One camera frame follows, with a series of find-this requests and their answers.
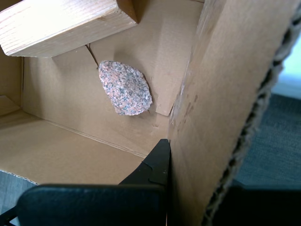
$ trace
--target granite rock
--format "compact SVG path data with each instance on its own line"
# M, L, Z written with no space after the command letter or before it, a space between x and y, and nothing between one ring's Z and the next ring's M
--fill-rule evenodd
M149 86L137 69L114 61L102 61L99 78L119 115L137 115L152 104Z

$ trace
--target corrugated cardboard edge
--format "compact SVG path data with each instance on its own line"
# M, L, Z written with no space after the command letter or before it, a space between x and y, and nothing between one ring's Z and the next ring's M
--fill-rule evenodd
M206 213L203 218L202 226L212 225L214 214L218 210L220 203L223 201L228 188L231 185L233 178L238 172L242 161L250 147L250 143L253 135L255 134L263 113L265 112L269 98L271 96L271 88L274 86L278 79L278 75L282 70L282 62L290 54L291 49L296 42L298 35L301 31L301 5L299 5L295 15L292 17L291 24L289 25L282 45L277 50L271 66L266 74L261 87L258 90L257 100L253 105L252 111L245 123L244 128L241 131L240 137L238 138L237 145L233 151L233 155L225 170L223 177L220 180L219 186L213 194L209 205L207 206Z
M32 184L34 184L34 185L39 185L38 183L36 183L36 182L34 182L34 181L32 181L32 180L29 180L28 178L24 178L24 177L22 177L22 176L19 176L19 175L17 175L17 174L14 174L14 173L11 173L11 172L7 172L7 171L1 170L1 169L0 169L0 172L2 172L2 173L7 173L7 174L9 174L9 175L12 175L12 176L14 176L14 177L16 177L16 178L20 178L20 179L22 179L22 180L27 180L29 183L32 183Z

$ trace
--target cardboard wall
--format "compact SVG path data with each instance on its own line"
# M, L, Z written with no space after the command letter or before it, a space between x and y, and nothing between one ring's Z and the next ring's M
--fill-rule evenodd
M90 49L98 62L121 61L145 74L155 101L149 112L115 113L86 47L51 59L25 59L24 111L141 157L166 138L164 115L184 76L202 4L134 0L134 7L141 21L136 27L91 43Z
M170 121L174 223L201 224L299 2L205 1Z
M203 4L189 0L133 0L139 24L91 43L98 62L114 60L144 73L152 111L168 116L181 85Z
M36 183L118 184L143 158L17 111L0 117L0 169Z
M118 115L86 47L53 58L26 58L24 111L141 157L167 137L169 118Z

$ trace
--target cardboard seam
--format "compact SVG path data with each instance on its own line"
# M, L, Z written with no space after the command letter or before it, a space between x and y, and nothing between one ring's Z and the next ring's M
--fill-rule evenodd
M86 46L86 48L88 49L89 53L91 54L92 58L94 59L95 63L97 64L97 70L98 70L98 68L99 68L99 63L98 63L98 61L97 61L97 59L96 59L95 54L93 53L93 51L92 51L92 49L91 49L91 43L89 43L89 45L85 45L85 46Z
M145 154L142 154L142 153L139 153L139 152L135 152L135 151L129 150L129 149L127 149L127 148L124 148L124 147L121 147L121 146L119 146L119 145L116 145L116 144L107 142L107 141L105 141L105 140L102 140L102 139L99 139L99 138L97 138L97 137L88 135L88 134L83 133L83 132L80 132L80 131L78 131L78 130L71 129L71 128L66 127L66 126L63 126L63 125L61 125L61 124L58 124L58 123L55 123L55 122L52 122L52 121L49 121L49 120L45 120L45 119L42 119L42 118L39 118L39 117L37 117L37 116L35 116L35 115L32 115L32 114L30 114L30 113L27 113L27 114L29 114L29 115L30 115L31 117L33 117L33 118L36 118L36 119L39 119L39 120L43 120L43 121L45 121L45 122L47 122L47 123L49 123L49 124L51 124L51 125L60 127L60 128L65 129L65 130L67 130L67 131L70 131L70 132L76 133L76 134L78 134L78 135L81 135L81 136L83 136L83 137L86 137L86 138L92 139L92 140L94 140L94 141L97 141L97 142L99 142L99 143L102 143L102 144L105 144L105 145L108 145L108 146L117 148L117 149L119 149L119 150L121 150L121 151L131 153L131 154L136 155L136 156L138 156L138 157L146 158L146 156L147 156L147 155L145 155Z
M24 72L25 72L25 59L21 57L21 101L20 101L20 108L23 107L23 94L24 94Z
M16 177L16 178L20 178L20 179L22 179L22 180L27 180L28 182L30 182L30 183L32 183L32 184L34 184L34 185L39 185L38 183L36 183L36 182L34 182L34 181L32 181L32 180L29 180L28 178L24 178L24 177L22 177L22 176L19 176L19 175L17 175L17 174L14 174L14 173L11 173L11 172L8 172L8 171L5 171L5 170L1 170L1 169L0 169L0 172L10 174L10 175L12 175L12 176L14 176L14 177Z
M246 120L246 123L241 131L240 137L238 138L236 147L233 151L232 157L229 164L224 171L224 174L219 182L219 185L214 192L211 200L206 208L206 212L203 217L202 226L211 226L214 214L218 210L219 205L223 201L228 188L231 186L232 180L238 172L242 160L244 159L251 143L251 139L259 124L263 113L265 112L269 98L271 96L271 88L277 82L278 75L282 70L282 62L290 54L294 43L297 41L298 35L301 31L301 4L296 10L296 13L291 19L281 46L276 51L270 68L266 74L265 79L261 83L261 86L257 93L257 100L253 104L252 110Z

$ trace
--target cardboard flap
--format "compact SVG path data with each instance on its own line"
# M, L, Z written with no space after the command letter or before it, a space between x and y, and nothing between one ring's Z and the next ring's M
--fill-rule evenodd
M42 184L118 184L143 160L22 111L0 117L0 169Z
M201 224L299 2L205 1L170 121L177 223Z

